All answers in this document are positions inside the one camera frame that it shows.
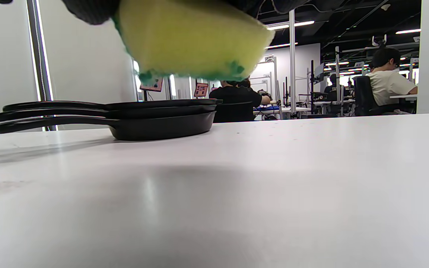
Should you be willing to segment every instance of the pan handle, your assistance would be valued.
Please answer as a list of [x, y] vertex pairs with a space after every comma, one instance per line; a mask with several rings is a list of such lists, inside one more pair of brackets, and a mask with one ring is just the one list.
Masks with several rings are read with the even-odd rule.
[[40, 127], [49, 127], [60, 124], [103, 124], [116, 126], [118, 119], [107, 119], [99, 117], [46, 117], [31, 118], [0, 124], [0, 134], [12, 133]]
[[89, 115], [91, 117], [107, 117], [111, 112], [105, 110], [80, 108], [43, 108], [34, 110], [16, 110], [0, 112], [0, 122], [24, 119], [28, 117], [44, 117], [46, 115]]
[[105, 105], [93, 102], [73, 102], [71, 100], [51, 100], [45, 102], [23, 102], [3, 107], [3, 112], [16, 110], [29, 110], [40, 108], [54, 107], [70, 107], [70, 108], [89, 108], [89, 109], [105, 109]]

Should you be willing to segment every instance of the black hair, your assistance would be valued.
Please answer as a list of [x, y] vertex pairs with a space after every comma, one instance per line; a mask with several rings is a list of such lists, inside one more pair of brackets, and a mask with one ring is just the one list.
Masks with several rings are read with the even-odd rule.
[[226, 83], [237, 87], [240, 87], [240, 86], [247, 87], [247, 88], [251, 87], [251, 82], [249, 81], [248, 78], [246, 78], [243, 81], [226, 81]]
[[332, 85], [337, 85], [337, 75], [335, 73], [332, 73], [329, 77], [330, 79], [330, 83], [332, 83]]
[[393, 48], [379, 49], [373, 54], [371, 62], [372, 68], [382, 67], [387, 64], [391, 59], [395, 65], [400, 64], [401, 54], [400, 51]]

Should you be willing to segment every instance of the sign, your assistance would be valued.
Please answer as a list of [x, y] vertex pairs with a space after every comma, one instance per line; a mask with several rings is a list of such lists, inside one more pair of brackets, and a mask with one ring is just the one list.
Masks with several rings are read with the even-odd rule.
[[141, 85], [141, 90], [148, 90], [148, 91], [155, 91], [155, 92], [162, 92], [162, 85], [163, 85], [163, 78], [156, 78], [155, 83], [150, 86], [144, 86]]
[[264, 57], [264, 62], [268, 63], [270, 61], [274, 61], [274, 54], [271, 54], [271, 55]]
[[194, 90], [194, 97], [206, 97], [208, 93], [208, 84], [196, 83], [196, 89]]
[[359, 63], [355, 63], [355, 68], [363, 68], [365, 65], [365, 62], [361, 61]]

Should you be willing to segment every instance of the green sponge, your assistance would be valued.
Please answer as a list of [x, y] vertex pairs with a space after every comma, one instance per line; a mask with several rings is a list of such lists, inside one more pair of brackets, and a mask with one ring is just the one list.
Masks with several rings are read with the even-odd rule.
[[241, 81], [274, 37], [218, 0], [121, 0], [114, 22], [144, 84], [171, 74]]

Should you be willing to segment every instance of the black frying pan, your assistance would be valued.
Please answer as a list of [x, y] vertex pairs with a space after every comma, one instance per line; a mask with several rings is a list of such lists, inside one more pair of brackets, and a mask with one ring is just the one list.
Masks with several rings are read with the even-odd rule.
[[216, 105], [221, 103], [217, 99], [196, 99], [196, 100], [155, 100], [153, 102], [119, 102], [100, 104], [93, 102], [73, 102], [70, 100], [53, 100], [49, 102], [24, 102], [3, 107], [3, 112], [15, 110], [29, 110], [40, 108], [71, 107], [71, 108], [88, 108], [101, 110], [125, 110], [140, 108], [161, 108], [161, 107], [181, 107], [194, 105]]
[[191, 114], [213, 112], [216, 105], [197, 105], [181, 107], [158, 107], [146, 109], [98, 110], [84, 108], [42, 108], [33, 110], [15, 110], [0, 112], [0, 122], [17, 120], [28, 117], [43, 117], [46, 115], [88, 115], [91, 117], [106, 117], [111, 119], [149, 119], [161, 117], [182, 117]]
[[208, 132], [216, 112], [152, 119], [108, 119], [100, 117], [31, 118], [0, 124], [0, 134], [60, 124], [109, 125], [112, 135], [122, 141], [150, 141], [187, 137]]

